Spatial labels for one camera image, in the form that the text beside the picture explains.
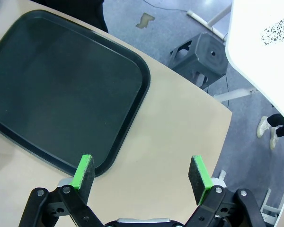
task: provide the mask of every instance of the stool seat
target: stool seat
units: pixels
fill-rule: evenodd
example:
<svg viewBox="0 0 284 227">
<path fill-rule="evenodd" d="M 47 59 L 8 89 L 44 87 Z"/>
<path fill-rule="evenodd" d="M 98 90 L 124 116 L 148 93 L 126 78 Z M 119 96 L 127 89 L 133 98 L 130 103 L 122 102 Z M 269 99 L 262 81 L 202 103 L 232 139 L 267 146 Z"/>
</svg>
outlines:
<svg viewBox="0 0 284 227">
<path fill-rule="evenodd" d="M 176 54 L 183 49 L 187 50 L 187 54 L 176 61 Z M 206 80 L 201 89 L 223 77 L 227 66 L 225 46 L 208 33 L 200 33 L 175 48 L 168 63 L 168 67 L 177 73 L 190 69 L 204 75 Z"/>
</svg>

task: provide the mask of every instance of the person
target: person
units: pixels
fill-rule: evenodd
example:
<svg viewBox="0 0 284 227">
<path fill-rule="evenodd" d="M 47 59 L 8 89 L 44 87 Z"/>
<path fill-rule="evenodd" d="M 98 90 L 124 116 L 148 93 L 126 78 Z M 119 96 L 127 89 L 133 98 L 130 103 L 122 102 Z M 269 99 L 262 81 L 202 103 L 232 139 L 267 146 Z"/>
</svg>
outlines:
<svg viewBox="0 0 284 227">
<path fill-rule="evenodd" d="M 284 117 L 279 113 L 270 117 L 262 117 L 257 127 L 257 137 L 261 138 L 264 132 L 271 127 L 270 149 L 273 150 L 279 138 L 284 136 Z"/>
<path fill-rule="evenodd" d="M 103 16 L 104 0 L 32 0 L 76 19 L 82 20 L 102 31 L 108 32 Z"/>
</svg>

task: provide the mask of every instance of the floor stain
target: floor stain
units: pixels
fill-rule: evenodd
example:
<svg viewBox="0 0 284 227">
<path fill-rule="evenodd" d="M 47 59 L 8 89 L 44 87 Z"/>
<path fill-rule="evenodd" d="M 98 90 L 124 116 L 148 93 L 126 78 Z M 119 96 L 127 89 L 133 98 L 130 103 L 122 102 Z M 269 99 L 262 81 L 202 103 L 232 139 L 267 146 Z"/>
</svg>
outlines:
<svg viewBox="0 0 284 227">
<path fill-rule="evenodd" d="M 142 15 L 142 17 L 140 19 L 140 23 L 137 24 L 136 27 L 141 28 L 141 29 L 145 28 L 145 27 L 147 27 L 148 22 L 150 20 L 155 20 L 155 17 L 153 17 L 153 16 L 151 16 L 151 15 L 149 15 L 147 13 L 143 13 L 143 15 Z"/>
</svg>

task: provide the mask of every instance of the white table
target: white table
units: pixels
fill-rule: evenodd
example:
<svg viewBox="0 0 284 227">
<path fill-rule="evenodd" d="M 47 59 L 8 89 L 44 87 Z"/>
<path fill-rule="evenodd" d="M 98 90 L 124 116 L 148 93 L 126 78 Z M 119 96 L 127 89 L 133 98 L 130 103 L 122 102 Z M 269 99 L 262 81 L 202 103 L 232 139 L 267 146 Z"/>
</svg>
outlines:
<svg viewBox="0 0 284 227">
<path fill-rule="evenodd" d="M 260 40 L 260 33 L 282 18 L 284 0 L 234 0 L 226 56 L 284 116 L 284 42 L 264 46 Z"/>
<path fill-rule="evenodd" d="M 93 183 L 88 205 L 103 223 L 118 218 L 186 222 L 196 209 L 188 179 L 192 155 L 213 173 L 231 112 L 174 71 L 117 38 L 29 0 L 0 0 L 0 39 L 21 15 L 43 9 L 129 48 L 147 63 L 151 85 L 112 167 Z M 32 189 L 67 175 L 0 135 L 0 227 L 17 226 Z M 69 217 L 56 226 L 74 226 Z"/>
</svg>

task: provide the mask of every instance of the white shoe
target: white shoe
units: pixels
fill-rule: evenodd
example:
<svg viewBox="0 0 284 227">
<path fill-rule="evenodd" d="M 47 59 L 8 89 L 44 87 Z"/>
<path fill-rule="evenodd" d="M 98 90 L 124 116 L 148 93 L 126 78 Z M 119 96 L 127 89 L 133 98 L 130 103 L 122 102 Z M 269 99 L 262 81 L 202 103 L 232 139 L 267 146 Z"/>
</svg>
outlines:
<svg viewBox="0 0 284 227">
<path fill-rule="evenodd" d="M 270 146 L 271 150 L 273 150 L 275 148 L 275 145 L 279 140 L 279 137 L 276 134 L 277 129 L 278 129 L 277 127 L 271 128 L 271 138 L 270 138 L 270 142 L 269 142 L 269 146 Z"/>
<path fill-rule="evenodd" d="M 257 137 L 261 138 L 264 132 L 270 128 L 270 124 L 267 121 L 268 117 L 262 117 L 259 125 L 257 126 Z"/>
</svg>

